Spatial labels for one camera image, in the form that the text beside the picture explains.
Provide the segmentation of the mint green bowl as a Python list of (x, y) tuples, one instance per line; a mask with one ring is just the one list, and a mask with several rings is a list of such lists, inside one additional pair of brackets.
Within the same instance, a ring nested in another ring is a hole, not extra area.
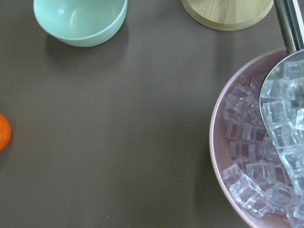
[(35, 0), (38, 24), (54, 38), (92, 47), (112, 38), (122, 26), (127, 0)]

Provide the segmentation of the wooden stand with round base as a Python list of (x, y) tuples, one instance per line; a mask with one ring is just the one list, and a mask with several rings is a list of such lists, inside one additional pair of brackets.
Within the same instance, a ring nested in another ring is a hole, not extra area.
[(214, 30), (238, 31), (260, 22), (272, 0), (183, 0), (186, 12), (199, 24)]

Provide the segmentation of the pink bowl of ice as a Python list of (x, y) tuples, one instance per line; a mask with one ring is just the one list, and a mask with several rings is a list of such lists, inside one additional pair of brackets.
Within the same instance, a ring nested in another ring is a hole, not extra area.
[(251, 228), (302, 228), (304, 222), (294, 217), (294, 209), (287, 215), (277, 215), (275, 213), (266, 214), (262, 218), (255, 218), (235, 203), (229, 189), (223, 182), (223, 170), (232, 165), (233, 160), (229, 155), (229, 140), (225, 137), (227, 122), (224, 120), (222, 110), (225, 105), (225, 97), (230, 93), (235, 85), (250, 85), (251, 80), (256, 75), (265, 75), (280, 60), (287, 56), (284, 48), (262, 54), (243, 67), (241, 67), (226, 83), (221, 91), (212, 113), (209, 128), (209, 150), (215, 175), (219, 185), (231, 204), (233, 210)]

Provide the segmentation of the metal ice scoop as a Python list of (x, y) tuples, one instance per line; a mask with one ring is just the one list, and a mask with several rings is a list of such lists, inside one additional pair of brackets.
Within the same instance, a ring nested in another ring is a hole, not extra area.
[(266, 76), (259, 104), (297, 195), (304, 193), (304, 22), (296, 0), (274, 2), (287, 55)]

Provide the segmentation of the orange fruit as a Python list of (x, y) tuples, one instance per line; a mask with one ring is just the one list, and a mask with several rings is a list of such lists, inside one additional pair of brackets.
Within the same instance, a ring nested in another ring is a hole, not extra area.
[(0, 115), (0, 151), (3, 151), (10, 143), (12, 136), (9, 121), (2, 114)]

